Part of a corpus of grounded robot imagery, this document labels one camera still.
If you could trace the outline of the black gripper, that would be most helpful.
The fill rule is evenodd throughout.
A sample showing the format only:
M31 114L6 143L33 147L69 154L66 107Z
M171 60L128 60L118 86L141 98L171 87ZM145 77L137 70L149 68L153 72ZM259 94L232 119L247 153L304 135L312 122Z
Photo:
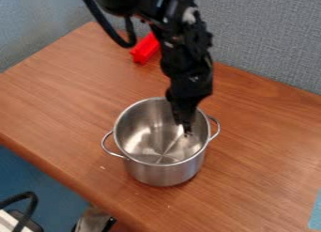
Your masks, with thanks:
M212 56L207 54L200 60L181 55L164 55L161 68L171 78L167 97L177 125L184 126L187 135L192 135L192 122L197 105L213 91Z

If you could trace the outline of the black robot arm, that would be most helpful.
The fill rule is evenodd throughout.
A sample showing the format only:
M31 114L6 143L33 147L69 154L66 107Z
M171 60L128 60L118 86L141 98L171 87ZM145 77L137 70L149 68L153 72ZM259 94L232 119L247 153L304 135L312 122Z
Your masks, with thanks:
M192 133L197 106L213 92L212 32L195 0L84 0L90 14L124 48L137 44L133 18L150 26L161 45L161 69L171 78L173 119Z

